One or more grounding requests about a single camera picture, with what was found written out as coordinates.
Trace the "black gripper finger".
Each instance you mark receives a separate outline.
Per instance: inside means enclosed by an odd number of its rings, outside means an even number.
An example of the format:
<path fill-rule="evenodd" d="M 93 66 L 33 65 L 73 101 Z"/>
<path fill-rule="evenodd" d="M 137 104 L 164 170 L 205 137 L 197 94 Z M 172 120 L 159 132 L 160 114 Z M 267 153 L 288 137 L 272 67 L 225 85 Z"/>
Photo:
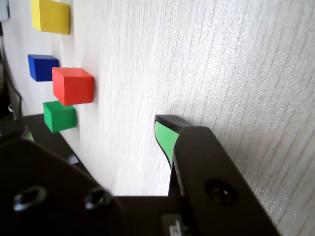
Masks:
<path fill-rule="evenodd" d="M 155 137 L 194 236 L 276 236 L 278 230 L 210 128 L 155 116 Z"/>
<path fill-rule="evenodd" d="M 3 236 L 121 236 L 111 194 L 21 131 L 0 139 Z"/>

